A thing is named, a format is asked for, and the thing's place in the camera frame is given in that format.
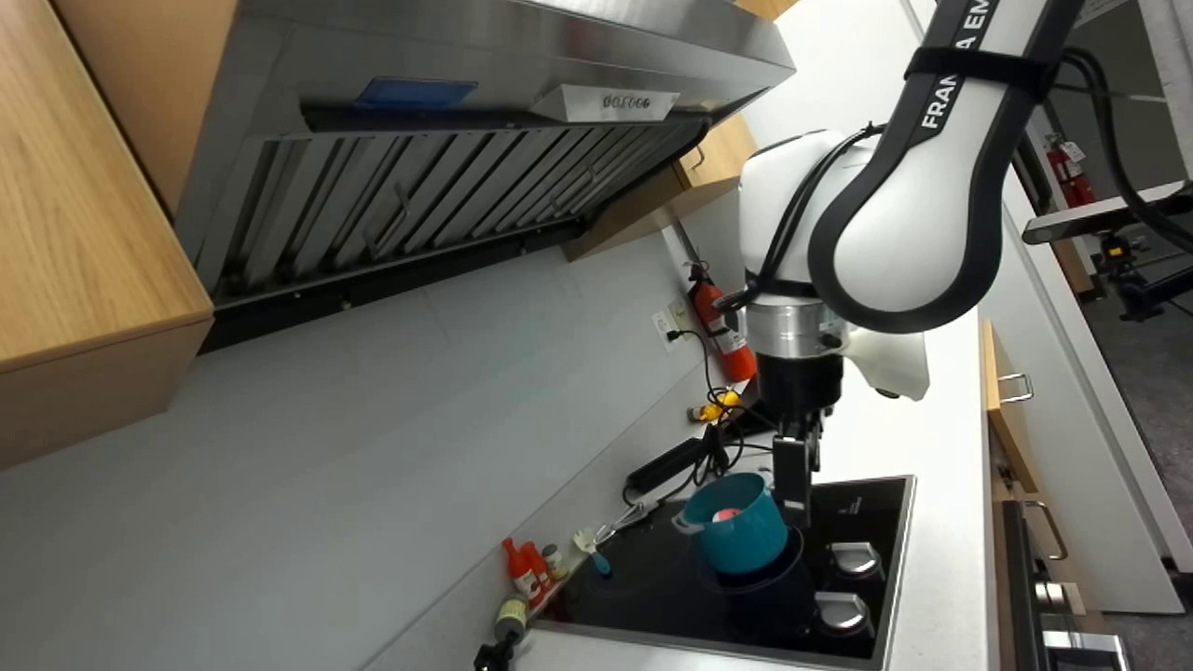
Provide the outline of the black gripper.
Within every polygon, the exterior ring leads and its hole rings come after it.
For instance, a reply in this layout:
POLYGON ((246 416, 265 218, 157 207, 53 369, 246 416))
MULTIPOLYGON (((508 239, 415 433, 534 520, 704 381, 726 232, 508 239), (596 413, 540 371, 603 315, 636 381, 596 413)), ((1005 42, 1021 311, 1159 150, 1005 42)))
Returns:
POLYGON ((818 472, 818 416, 843 396, 843 328, 818 296, 761 294, 746 308, 746 333, 758 350, 761 398, 781 433, 770 442, 774 494, 805 509, 818 472))

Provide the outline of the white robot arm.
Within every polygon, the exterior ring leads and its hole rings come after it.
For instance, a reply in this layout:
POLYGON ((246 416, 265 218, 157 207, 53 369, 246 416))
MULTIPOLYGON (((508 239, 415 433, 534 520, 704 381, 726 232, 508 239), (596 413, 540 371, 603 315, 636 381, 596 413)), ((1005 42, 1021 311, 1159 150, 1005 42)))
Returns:
POLYGON ((746 173, 746 287, 723 308, 758 355, 786 502, 813 500, 843 371, 920 398, 925 334, 992 290, 1004 182, 1028 114, 1083 58, 1082 4, 939 0, 888 120, 797 136, 746 173))

